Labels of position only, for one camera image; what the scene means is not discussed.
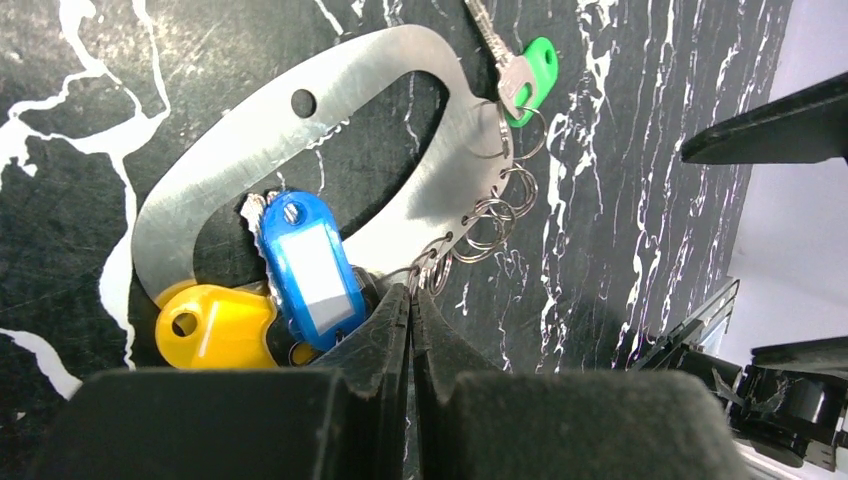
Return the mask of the yellow key tag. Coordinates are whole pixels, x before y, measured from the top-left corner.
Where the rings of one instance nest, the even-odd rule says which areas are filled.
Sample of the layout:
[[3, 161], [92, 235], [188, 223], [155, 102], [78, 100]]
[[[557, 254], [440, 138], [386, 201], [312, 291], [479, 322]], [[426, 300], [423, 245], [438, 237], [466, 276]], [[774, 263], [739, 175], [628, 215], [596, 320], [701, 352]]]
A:
[[293, 340], [269, 296], [211, 284], [188, 287], [164, 304], [155, 341], [180, 369], [305, 366], [321, 355]]

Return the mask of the blue key tag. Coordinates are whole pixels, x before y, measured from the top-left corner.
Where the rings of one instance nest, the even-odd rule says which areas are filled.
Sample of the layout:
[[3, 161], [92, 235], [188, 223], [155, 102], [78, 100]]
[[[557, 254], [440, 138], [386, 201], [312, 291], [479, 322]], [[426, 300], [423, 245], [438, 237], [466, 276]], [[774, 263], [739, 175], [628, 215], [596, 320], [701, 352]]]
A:
[[256, 240], [297, 341], [327, 352], [366, 320], [365, 297], [320, 197], [283, 191], [264, 198]]

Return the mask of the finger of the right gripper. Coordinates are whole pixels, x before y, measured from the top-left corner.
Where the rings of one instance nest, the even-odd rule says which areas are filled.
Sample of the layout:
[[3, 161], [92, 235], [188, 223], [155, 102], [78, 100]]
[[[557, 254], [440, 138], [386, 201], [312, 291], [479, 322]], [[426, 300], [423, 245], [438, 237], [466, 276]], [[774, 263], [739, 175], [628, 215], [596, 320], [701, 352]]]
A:
[[847, 158], [847, 74], [717, 123], [686, 140], [701, 165], [814, 164]]

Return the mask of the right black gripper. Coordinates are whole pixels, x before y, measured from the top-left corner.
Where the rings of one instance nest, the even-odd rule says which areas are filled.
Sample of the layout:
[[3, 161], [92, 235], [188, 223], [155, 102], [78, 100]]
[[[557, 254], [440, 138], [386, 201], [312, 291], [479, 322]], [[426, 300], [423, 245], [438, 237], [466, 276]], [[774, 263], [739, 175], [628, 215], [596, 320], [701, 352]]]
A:
[[847, 339], [835, 337], [757, 347], [748, 365], [713, 354], [726, 332], [739, 282], [729, 279], [650, 348], [632, 370], [679, 370], [718, 399], [748, 465], [790, 472], [815, 465], [847, 469]]

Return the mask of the green key tag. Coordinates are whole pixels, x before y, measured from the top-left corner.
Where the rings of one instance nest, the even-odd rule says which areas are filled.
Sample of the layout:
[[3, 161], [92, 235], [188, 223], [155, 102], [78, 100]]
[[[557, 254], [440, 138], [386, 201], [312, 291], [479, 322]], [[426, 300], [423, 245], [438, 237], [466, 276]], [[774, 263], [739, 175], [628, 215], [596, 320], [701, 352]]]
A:
[[559, 60], [552, 41], [544, 36], [532, 40], [521, 54], [514, 53], [496, 32], [482, 1], [465, 0], [498, 74], [497, 93], [511, 127], [524, 127], [539, 109], [559, 75]]

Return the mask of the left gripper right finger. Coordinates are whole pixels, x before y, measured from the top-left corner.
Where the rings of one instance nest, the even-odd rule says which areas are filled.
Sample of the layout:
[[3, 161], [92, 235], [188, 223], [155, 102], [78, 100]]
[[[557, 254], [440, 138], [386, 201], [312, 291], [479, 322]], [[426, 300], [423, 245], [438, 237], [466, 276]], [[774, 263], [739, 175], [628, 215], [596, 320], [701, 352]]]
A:
[[444, 319], [411, 310], [426, 479], [745, 479], [720, 406], [675, 371], [510, 374]]

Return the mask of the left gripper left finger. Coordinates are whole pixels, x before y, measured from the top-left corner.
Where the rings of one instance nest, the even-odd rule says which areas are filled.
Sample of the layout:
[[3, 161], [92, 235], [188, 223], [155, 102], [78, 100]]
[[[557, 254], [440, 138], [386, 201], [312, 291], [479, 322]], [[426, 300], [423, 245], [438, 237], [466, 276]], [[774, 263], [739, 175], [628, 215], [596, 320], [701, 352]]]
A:
[[410, 294], [314, 364], [112, 370], [59, 414], [31, 479], [398, 479]]

